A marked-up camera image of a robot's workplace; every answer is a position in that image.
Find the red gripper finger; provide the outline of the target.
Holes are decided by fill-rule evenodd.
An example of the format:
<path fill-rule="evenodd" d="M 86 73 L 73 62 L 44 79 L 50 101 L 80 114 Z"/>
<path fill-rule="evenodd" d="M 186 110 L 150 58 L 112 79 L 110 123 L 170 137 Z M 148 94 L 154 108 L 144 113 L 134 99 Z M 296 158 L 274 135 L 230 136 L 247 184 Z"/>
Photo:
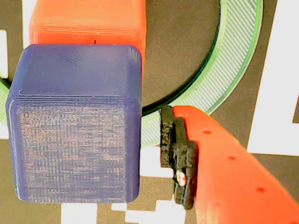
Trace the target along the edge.
<path fill-rule="evenodd" d="M 160 111 L 161 166 L 174 201 L 199 224 L 296 224 L 299 205 L 216 120 L 192 106 Z"/>

